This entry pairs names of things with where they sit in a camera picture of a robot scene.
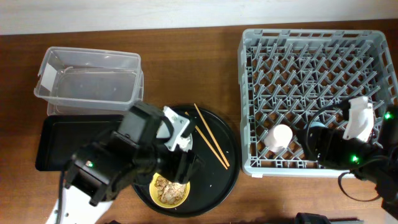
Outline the food scraps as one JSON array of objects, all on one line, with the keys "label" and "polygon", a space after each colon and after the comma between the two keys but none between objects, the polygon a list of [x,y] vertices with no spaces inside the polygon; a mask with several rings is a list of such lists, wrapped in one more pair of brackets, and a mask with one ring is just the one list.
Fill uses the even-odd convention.
[{"label": "food scraps", "polygon": [[181,202],[187,191],[186,184],[171,182],[162,176],[155,179],[154,186],[158,200],[167,205],[176,205]]}]

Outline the yellow bowl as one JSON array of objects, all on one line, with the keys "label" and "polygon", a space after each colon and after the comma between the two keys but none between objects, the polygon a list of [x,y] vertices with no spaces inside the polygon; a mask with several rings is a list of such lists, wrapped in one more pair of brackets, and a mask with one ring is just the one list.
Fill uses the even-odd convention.
[{"label": "yellow bowl", "polygon": [[182,203],[184,203],[184,201],[186,201],[186,199],[188,198],[188,195],[189,195],[189,193],[190,193],[190,183],[189,183],[189,182],[186,184],[186,185],[187,185],[187,191],[186,191],[186,194],[185,194],[185,196],[184,196],[184,198],[182,199],[181,202],[179,202],[179,203],[176,204],[176,205],[167,205],[167,204],[164,204],[164,203],[160,202],[160,201],[158,200],[158,198],[157,198],[157,191],[156,191],[156,188],[155,188],[155,186],[154,186],[154,184],[155,184],[155,179],[156,179],[158,176],[161,176],[161,175],[158,174],[158,173],[155,173],[154,176],[153,176],[153,178],[152,178],[152,181],[151,181],[151,183],[150,183],[150,185],[149,185],[150,197],[151,197],[152,201],[153,201],[156,205],[158,205],[158,206],[160,206],[160,207],[162,207],[162,208],[176,208],[176,207],[180,206]]}]

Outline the pink plastic cup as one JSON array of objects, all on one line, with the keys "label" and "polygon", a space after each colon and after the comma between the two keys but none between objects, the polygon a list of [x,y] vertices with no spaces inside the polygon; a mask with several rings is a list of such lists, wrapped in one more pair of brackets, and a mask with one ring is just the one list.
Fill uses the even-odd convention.
[{"label": "pink plastic cup", "polygon": [[285,124],[278,124],[268,131],[264,144],[271,152],[278,153],[290,144],[292,138],[292,130]]}]

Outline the blue plastic cup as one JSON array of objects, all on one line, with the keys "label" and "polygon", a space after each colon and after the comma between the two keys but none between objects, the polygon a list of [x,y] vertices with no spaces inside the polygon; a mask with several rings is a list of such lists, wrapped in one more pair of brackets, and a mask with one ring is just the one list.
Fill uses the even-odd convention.
[{"label": "blue plastic cup", "polygon": [[325,128],[325,125],[323,123],[319,122],[319,121],[313,121],[310,124],[309,128],[310,129],[313,129],[313,128]]}]

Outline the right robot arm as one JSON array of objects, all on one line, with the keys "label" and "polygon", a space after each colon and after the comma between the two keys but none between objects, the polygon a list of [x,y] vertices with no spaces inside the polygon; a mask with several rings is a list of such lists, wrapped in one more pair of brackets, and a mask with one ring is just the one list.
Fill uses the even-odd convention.
[{"label": "right robot arm", "polygon": [[397,106],[389,105],[382,118],[379,146],[357,138],[344,139],[343,131],[306,126],[297,132],[307,159],[327,169],[345,170],[359,180],[376,184],[381,207],[397,218]]}]

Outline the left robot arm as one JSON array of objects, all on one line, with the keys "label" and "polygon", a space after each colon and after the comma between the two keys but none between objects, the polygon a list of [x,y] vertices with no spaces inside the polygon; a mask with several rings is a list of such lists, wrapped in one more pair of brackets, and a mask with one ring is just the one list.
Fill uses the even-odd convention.
[{"label": "left robot arm", "polygon": [[188,183],[205,165],[192,150],[194,128],[189,116],[138,101],[105,131],[107,143],[92,140],[64,165],[47,223],[96,223],[122,190],[149,184],[154,174]]}]

